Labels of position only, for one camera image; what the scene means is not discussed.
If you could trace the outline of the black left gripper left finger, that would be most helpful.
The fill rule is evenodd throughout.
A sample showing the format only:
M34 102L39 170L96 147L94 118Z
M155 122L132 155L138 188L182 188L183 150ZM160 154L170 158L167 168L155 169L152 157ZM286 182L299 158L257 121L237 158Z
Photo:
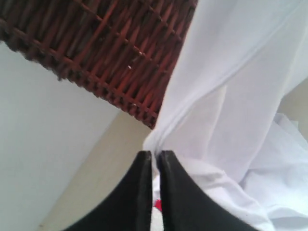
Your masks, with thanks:
M66 231L149 231L152 215L152 160L149 151L137 153L113 191Z

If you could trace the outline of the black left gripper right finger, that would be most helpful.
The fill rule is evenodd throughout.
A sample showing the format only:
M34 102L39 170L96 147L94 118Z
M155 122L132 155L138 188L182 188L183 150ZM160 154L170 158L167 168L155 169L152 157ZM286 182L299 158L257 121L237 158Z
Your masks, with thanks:
M158 155L160 196L166 231L253 231L206 195L172 151Z

